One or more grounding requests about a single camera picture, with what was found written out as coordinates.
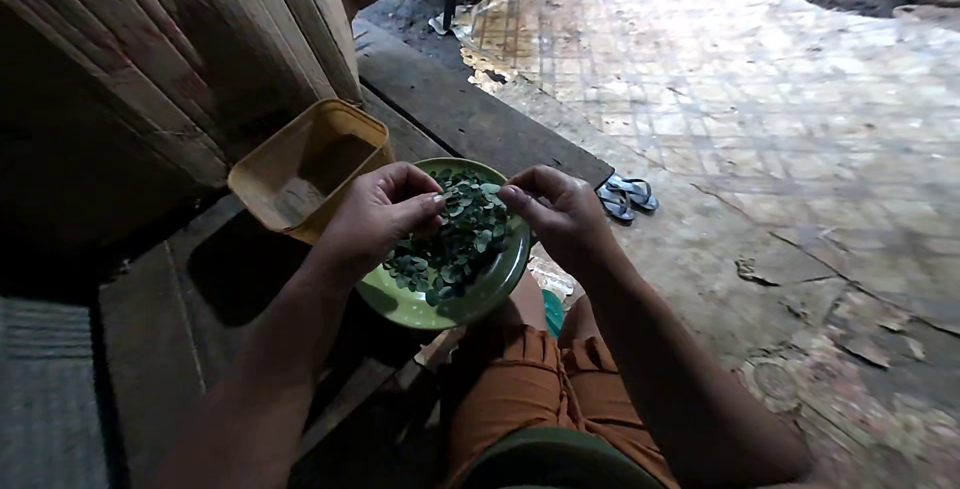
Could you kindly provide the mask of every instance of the orange pants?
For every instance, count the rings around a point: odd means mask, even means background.
[[[677,489],[610,356],[598,337],[560,349],[546,331],[529,325],[472,329],[442,374],[450,440],[441,486],[457,483],[487,447],[508,434],[561,426],[603,439]]]

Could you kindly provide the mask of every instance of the gray sandal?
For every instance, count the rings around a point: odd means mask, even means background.
[[[654,196],[650,183],[639,177],[625,178],[613,174],[606,180],[603,188],[622,193],[624,198],[629,200],[630,204],[636,209],[656,211],[660,207],[660,201]]]
[[[597,198],[600,199],[606,213],[618,221],[630,224],[637,217],[630,209],[629,200],[622,191],[612,190],[604,184],[597,189]]]

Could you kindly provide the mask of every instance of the cracked floor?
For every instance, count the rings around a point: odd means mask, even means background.
[[[458,24],[474,83],[651,181],[663,208],[621,245],[796,414],[822,479],[951,486],[960,35],[800,0],[488,0]]]

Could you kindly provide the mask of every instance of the yellow bucket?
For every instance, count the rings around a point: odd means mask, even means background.
[[[385,125],[329,99],[241,159],[226,184],[262,225],[313,244],[354,177],[394,161]]]

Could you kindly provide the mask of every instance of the green bowl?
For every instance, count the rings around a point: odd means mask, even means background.
[[[425,172],[439,172],[450,168],[454,173],[473,170],[491,182],[503,184],[507,178],[493,168],[466,159],[438,157],[414,163]],[[415,329],[448,329],[473,323],[485,317],[510,296],[530,257],[530,226],[520,217],[510,219],[510,233],[503,249],[486,274],[477,276],[474,284],[466,287],[462,298],[442,300],[431,306],[423,292],[410,292],[397,286],[393,277],[377,266],[357,284],[357,291],[373,310],[406,327]]]

